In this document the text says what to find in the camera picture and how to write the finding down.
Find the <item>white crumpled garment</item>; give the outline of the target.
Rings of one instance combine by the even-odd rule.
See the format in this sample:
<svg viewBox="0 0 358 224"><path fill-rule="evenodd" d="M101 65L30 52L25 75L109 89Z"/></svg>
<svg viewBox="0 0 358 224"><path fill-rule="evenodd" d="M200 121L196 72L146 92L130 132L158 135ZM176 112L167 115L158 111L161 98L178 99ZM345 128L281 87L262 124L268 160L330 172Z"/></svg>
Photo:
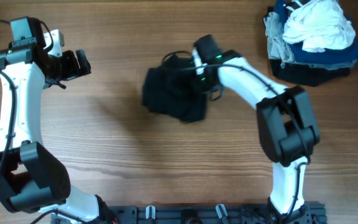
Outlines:
<svg viewBox="0 0 358 224"><path fill-rule="evenodd" d="M311 53L353 44L356 32L336 0L290 1L283 6L288 14L282 35L286 43L301 43L301 49Z"/></svg>

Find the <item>blue folded garment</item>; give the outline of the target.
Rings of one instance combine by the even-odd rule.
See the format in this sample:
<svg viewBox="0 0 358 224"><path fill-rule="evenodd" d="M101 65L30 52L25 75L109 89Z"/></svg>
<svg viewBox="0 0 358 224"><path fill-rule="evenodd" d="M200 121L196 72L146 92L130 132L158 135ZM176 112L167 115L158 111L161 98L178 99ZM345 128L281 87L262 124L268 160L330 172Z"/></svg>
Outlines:
<svg viewBox="0 0 358 224"><path fill-rule="evenodd" d="M284 24L288 19L288 14L285 12L283 5L288 2L290 1L276 0L273 8L273 11L276 12L280 17L280 21L283 24L283 30ZM353 44L344 50L326 49L324 52L321 53L305 52L301 49L301 43L288 45L295 56L295 61L300 63L337 64L350 62L358 59L358 44L356 37L353 41Z"/></svg>

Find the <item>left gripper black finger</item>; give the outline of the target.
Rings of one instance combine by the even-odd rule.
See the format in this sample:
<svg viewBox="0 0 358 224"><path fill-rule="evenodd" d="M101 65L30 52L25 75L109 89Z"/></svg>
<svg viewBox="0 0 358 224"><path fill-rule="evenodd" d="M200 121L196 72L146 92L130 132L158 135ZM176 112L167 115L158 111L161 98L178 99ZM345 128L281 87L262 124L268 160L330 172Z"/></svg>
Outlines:
<svg viewBox="0 0 358 224"><path fill-rule="evenodd" d="M83 49L77 50L76 56L79 65L78 76L89 75L91 73L91 65L86 58L85 51Z"/></svg>
<svg viewBox="0 0 358 224"><path fill-rule="evenodd" d="M60 57L62 80L71 80L78 76L79 65L71 50L62 53Z"/></svg>

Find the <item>black t-shirt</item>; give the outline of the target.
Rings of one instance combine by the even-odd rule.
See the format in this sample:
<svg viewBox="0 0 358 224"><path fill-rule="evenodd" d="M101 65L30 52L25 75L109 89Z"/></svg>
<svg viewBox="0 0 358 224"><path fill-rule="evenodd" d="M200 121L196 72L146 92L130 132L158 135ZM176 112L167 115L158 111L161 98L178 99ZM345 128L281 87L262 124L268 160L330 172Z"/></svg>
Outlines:
<svg viewBox="0 0 358 224"><path fill-rule="evenodd" d="M194 70L191 58L176 55L157 68L149 68L142 87L142 104L151 113L167 114L180 121L195 122L205 119L207 97L201 80Z"/></svg>

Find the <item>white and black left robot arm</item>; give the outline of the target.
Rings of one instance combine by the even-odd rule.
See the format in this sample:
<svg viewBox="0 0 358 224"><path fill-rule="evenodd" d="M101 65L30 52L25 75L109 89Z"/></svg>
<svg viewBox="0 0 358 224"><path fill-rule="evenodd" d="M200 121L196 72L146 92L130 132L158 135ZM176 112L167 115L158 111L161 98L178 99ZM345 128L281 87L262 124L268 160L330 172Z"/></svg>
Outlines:
<svg viewBox="0 0 358 224"><path fill-rule="evenodd" d="M0 51L0 203L11 213L51 214L55 222L117 223L101 197L71 185L42 141L42 92L90 74L85 52L63 51L62 33L36 18L9 25L13 41Z"/></svg>

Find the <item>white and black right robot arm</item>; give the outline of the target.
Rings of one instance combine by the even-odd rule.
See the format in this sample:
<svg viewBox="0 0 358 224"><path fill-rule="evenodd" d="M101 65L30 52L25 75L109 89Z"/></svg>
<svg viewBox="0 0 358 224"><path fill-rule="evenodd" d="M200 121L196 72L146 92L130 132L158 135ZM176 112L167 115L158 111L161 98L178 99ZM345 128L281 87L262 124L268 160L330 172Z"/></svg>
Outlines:
<svg viewBox="0 0 358 224"><path fill-rule="evenodd" d="M222 51L210 34L193 44L192 57L202 81L232 90L255 109L260 145L273 165L269 222L299 220L306 213L305 171L320 139L308 93L271 80L235 50Z"/></svg>

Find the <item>grey crumpled garment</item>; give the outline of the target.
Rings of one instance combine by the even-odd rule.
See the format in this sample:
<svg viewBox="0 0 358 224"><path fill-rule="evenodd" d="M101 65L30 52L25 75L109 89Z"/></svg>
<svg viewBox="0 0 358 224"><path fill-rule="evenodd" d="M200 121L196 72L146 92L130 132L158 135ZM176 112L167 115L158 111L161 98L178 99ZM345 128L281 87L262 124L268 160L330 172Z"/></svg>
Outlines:
<svg viewBox="0 0 358 224"><path fill-rule="evenodd" d="M263 18L267 37L267 53L270 60L280 60L281 67L285 63L294 63L295 56L289 45L283 40L283 24L276 12L269 12Z"/></svg>

